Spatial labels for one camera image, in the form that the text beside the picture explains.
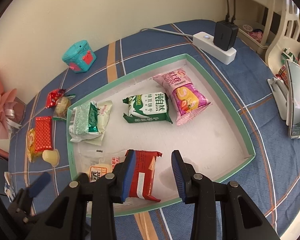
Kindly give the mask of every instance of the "blue gripper pad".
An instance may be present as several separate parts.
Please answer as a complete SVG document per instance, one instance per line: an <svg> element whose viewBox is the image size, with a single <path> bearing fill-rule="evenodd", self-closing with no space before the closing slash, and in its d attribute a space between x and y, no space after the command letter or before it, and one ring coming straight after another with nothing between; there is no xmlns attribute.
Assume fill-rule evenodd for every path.
<svg viewBox="0 0 300 240"><path fill-rule="evenodd" d="M125 173L125 177L122 181L122 193L121 193L121 200L124 202L126 198L129 196L130 187L132 183L132 177L134 173L134 169L136 167L136 152L134 150L129 150L128 155L131 155L130 160L125 159L124 162L129 161L128 168Z"/></svg>
<svg viewBox="0 0 300 240"><path fill-rule="evenodd" d="M182 163L180 163L180 161L177 160L178 157L176 155L179 155L180 158L181 158L181 155L180 155L179 151L173 151L172 154L171 154L171 165L172 165L174 179L175 179L176 184L177 184L179 197L184 202L185 199L186 199L186 184L185 184L185 181L184 181L182 173L181 173L181 168L179 166L180 164L184 165L184 162L181 158Z"/></svg>
<svg viewBox="0 0 300 240"><path fill-rule="evenodd" d="M51 176L49 173L44 172L39 178L35 180L34 183L29 187L29 197L36 197L44 188L49 184Z"/></svg>

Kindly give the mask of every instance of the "barcode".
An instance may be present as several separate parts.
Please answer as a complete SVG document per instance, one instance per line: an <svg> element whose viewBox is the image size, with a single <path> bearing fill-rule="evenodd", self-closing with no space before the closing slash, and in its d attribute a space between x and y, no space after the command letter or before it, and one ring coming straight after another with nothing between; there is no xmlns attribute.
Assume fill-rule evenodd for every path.
<svg viewBox="0 0 300 240"><path fill-rule="evenodd" d="M74 117L75 117L75 109L72 110L71 118L70 118L70 125L74 124Z"/></svg>

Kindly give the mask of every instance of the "pink snack package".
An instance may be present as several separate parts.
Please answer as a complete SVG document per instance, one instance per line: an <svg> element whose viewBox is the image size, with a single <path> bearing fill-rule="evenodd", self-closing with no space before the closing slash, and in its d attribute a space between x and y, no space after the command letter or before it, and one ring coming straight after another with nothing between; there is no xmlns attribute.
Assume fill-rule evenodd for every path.
<svg viewBox="0 0 300 240"><path fill-rule="evenodd" d="M179 68L166 74L153 77L154 81L164 87L177 111L177 126L197 116L211 102L192 84L186 72Z"/></svg>

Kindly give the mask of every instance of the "box lid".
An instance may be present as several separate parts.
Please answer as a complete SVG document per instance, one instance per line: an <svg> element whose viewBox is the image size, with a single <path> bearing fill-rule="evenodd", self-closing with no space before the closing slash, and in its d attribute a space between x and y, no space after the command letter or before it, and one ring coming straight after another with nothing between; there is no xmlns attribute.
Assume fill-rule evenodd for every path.
<svg viewBox="0 0 300 240"><path fill-rule="evenodd" d="M62 56L62 60L68 60L72 57L74 57L78 52L82 49L83 46L85 46L88 42L86 40L78 41L75 44L73 44Z"/></svg>

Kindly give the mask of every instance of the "phone screen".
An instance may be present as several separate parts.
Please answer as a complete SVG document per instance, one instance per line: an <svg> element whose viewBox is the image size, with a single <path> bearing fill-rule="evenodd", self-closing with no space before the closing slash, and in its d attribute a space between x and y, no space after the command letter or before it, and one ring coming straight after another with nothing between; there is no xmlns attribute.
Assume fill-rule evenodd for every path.
<svg viewBox="0 0 300 240"><path fill-rule="evenodd" d="M291 136L300 136L300 66L288 61L292 92Z"/></svg>

